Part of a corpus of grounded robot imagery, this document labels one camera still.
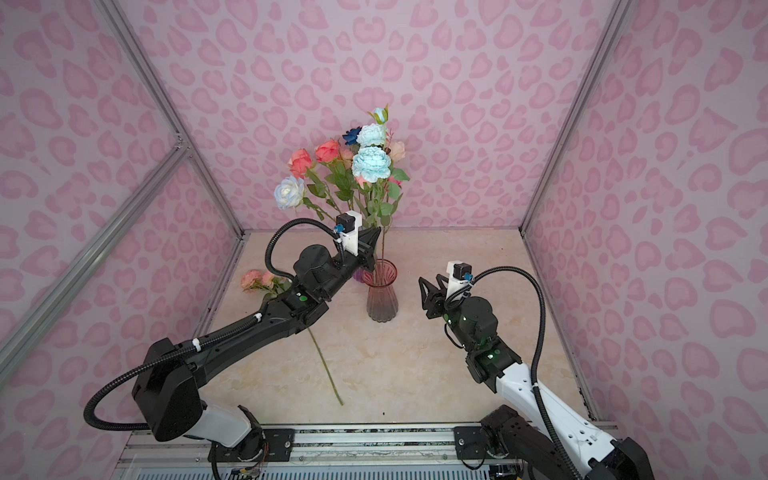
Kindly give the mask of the red grey glass vase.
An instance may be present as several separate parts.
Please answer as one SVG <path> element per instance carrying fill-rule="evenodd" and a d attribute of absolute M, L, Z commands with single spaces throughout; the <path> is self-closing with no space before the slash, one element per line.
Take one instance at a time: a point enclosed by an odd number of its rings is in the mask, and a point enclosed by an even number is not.
<path fill-rule="evenodd" d="M 396 317 L 399 310 L 394 291 L 397 275 L 396 266 L 387 259 L 377 259 L 373 271 L 362 271 L 363 282 L 368 286 L 366 311 L 371 320 L 386 323 Z"/>

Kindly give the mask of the pale blue carnation stem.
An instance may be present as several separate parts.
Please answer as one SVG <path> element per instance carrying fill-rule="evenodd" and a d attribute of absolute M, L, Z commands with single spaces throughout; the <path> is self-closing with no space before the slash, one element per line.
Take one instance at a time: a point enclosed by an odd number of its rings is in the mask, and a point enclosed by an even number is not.
<path fill-rule="evenodd" d="M 363 125 L 358 143 L 348 146 L 353 152 L 352 174 L 357 181 L 355 208 L 362 214 L 364 227 L 380 227 L 377 258 L 386 257 L 386 234 L 403 197 L 403 185 L 410 180 L 405 170 L 388 155 L 394 131 L 388 126 L 389 107 L 368 113 L 372 122 Z"/>

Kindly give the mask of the white blue rose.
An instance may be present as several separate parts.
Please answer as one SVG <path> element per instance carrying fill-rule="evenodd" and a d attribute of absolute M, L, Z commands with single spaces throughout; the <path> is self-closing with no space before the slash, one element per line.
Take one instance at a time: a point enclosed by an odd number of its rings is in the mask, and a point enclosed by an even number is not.
<path fill-rule="evenodd" d="M 293 176 L 283 179 L 274 189 L 274 200 L 280 210 L 296 209 L 304 206 L 312 210 L 320 220 L 331 218 L 331 214 L 312 201 L 308 195 L 305 181 Z"/>

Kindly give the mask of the cream pink rose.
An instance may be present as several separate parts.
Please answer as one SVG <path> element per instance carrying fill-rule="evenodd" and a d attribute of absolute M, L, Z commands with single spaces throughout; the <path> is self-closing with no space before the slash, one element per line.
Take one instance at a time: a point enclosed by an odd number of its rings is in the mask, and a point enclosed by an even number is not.
<path fill-rule="evenodd" d="M 403 160 L 406 155 L 405 144 L 402 141 L 392 141 L 389 145 L 388 155 L 393 163 Z"/>

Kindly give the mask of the pink red rose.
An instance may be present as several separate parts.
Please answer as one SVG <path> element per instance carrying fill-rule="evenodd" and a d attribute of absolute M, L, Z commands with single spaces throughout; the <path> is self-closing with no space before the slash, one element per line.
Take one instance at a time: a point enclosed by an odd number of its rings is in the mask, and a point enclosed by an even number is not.
<path fill-rule="evenodd" d="M 326 186 L 320 180 L 318 174 L 313 170 L 313 160 L 308 151 L 305 149 L 297 150 L 291 155 L 288 164 L 290 176 L 303 179 L 305 181 L 306 187 L 308 188 L 308 197 L 316 204 L 321 206 L 319 201 L 327 200 L 327 191 L 325 190 Z M 324 207 L 322 208 L 331 214 L 330 211 Z"/>
<path fill-rule="evenodd" d="M 337 201 L 353 209 L 358 186 L 352 174 L 353 152 L 337 140 L 327 140 L 315 148 L 315 156 L 317 165 L 326 170 L 321 178 L 326 186 L 326 199 L 337 210 Z"/>

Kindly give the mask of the dark blue rose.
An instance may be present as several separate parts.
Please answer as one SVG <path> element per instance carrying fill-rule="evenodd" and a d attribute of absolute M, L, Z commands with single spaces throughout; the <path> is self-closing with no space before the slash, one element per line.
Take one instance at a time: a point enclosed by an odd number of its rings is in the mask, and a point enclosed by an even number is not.
<path fill-rule="evenodd" d="M 344 144 L 346 146 L 356 145 L 358 143 L 358 135 L 360 134 L 361 130 L 362 130 L 361 126 L 358 126 L 356 128 L 352 128 L 350 130 L 347 130 L 342 135 L 342 139 L 344 141 Z"/>

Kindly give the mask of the peach peony stem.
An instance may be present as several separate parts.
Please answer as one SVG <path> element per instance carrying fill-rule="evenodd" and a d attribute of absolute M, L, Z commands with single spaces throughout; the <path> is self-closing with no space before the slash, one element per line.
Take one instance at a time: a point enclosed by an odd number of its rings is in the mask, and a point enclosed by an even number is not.
<path fill-rule="evenodd" d="M 269 298 L 276 298 L 280 294 L 288 291 L 290 286 L 291 282 L 289 280 L 282 277 L 277 277 L 269 271 L 261 271 L 257 269 L 248 270 L 240 280 L 240 287 L 244 292 L 262 291 L 264 293 L 264 300 Z M 308 328 L 307 331 L 309 332 L 313 345 L 321 360 L 323 369 L 326 373 L 334 396 L 339 405 L 344 406 L 345 402 L 338 391 L 323 351 L 314 335 L 314 332 L 310 328 Z"/>

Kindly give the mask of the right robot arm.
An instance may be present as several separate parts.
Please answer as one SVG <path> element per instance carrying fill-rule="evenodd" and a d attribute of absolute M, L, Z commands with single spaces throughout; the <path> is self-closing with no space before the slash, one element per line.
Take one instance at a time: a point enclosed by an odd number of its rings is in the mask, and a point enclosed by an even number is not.
<path fill-rule="evenodd" d="M 516 458 L 548 479 L 651 479 L 646 451 L 617 439 L 562 401 L 499 336 L 490 302 L 471 295 L 473 277 L 419 280 L 421 305 L 440 318 L 449 339 L 466 353 L 472 379 L 505 403 L 484 417 L 479 442 L 460 457 Z"/>

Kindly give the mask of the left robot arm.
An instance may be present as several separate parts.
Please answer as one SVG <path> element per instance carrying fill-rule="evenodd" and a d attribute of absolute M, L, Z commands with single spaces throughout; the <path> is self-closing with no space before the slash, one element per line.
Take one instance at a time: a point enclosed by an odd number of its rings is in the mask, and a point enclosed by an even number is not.
<path fill-rule="evenodd" d="M 191 433 L 211 405 L 199 389 L 231 365 L 283 338 L 298 334 L 328 311 L 333 296 L 360 268 L 372 269 L 379 227 L 358 235 L 358 253 L 331 255 L 320 244 L 301 252 L 286 292 L 265 301 L 259 310 L 230 325 L 175 344 L 164 338 L 152 344 L 132 396 L 147 428 L 164 442 Z"/>

